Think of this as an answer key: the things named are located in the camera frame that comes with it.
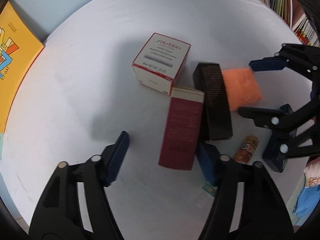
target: book cover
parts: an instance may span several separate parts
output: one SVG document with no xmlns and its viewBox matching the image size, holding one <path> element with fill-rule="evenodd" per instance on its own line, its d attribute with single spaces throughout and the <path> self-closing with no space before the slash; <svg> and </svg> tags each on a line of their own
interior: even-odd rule
<svg viewBox="0 0 320 240">
<path fill-rule="evenodd" d="M 287 23 L 287 25 L 290 25 L 289 23 L 289 0 L 284 0 L 284 21 Z"/>
<path fill-rule="evenodd" d="M 289 27 L 292 28 L 292 0 L 288 1 Z"/>
<path fill-rule="evenodd" d="M 175 87 L 172 90 L 159 165 L 191 170 L 198 142 L 204 93 Z"/>
<path fill-rule="evenodd" d="M 279 15 L 282 19 L 284 18 L 284 0 L 280 0 Z"/>
<path fill-rule="evenodd" d="M 43 47 L 8 2 L 0 14 L 0 146 L 13 99 Z"/>
</svg>

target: orange sponge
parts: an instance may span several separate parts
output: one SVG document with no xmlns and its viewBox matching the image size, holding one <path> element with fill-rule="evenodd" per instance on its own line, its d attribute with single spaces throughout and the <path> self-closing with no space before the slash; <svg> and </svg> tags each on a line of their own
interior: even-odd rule
<svg viewBox="0 0 320 240">
<path fill-rule="evenodd" d="M 249 68 L 222 71 L 230 111 L 252 104 L 262 98 L 253 72 Z"/>
</svg>

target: black box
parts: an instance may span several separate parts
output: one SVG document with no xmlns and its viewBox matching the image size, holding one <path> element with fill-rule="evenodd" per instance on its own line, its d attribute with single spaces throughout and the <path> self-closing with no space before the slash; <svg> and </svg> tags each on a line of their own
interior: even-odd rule
<svg viewBox="0 0 320 240">
<path fill-rule="evenodd" d="M 232 137 L 232 123 L 226 88 L 219 64 L 199 63 L 193 73 L 195 88 L 204 92 L 199 138 L 206 141 Z"/>
</svg>

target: small can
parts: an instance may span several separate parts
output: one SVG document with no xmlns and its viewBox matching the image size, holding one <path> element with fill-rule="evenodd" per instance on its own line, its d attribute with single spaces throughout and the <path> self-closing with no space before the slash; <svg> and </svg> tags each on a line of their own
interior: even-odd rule
<svg viewBox="0 0 320 240">
<path fill-rule="evenodd" d="M 259 140 L 257 137 L 254 135 L 246 136 L 241 148 L 237 150 L 233 159 L 237 163 L 248 164 L 258 144 Z"/>
</svg>

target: white table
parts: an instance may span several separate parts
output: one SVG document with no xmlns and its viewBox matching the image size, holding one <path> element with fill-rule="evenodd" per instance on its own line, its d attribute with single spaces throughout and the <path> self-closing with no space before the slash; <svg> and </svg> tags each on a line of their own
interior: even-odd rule
<svg viewBox="0 0 320 240">
<path fill-rule="evenodd" d="M 192 171 L 158 166 L 170 98 L 140 85 L 131 67 L 153 32 L 191 44 L 178 80 L 190 87 L 199 61 L 248 67 L 283 42 L 298 42 L 258 0 L 93 0 L 83 6 L 47 39 L 8 119 L 0 169 L 27 223 L 58 162 L 84 162 L 126 130 L 131 144 L 107 189 L 124 238 L 198 238 L 208 214 L 195 201 L 205 183 L 201 170 L 197 161 Z M 296 110 L 309 101 L 310 82 L 289 69 L 255 76 L 264 98 L 256 106 L 290 103 Z M 270 131 L 236 113 L 232 122 L 234 136 L 216 144 L 220 152 L 233 156 L 254 134 L 260 144 L 252 162 L 260 160 Z M 305 163 L 289 160 L 282 174 L 270 172 L 285 202 Z"/>
</svg>

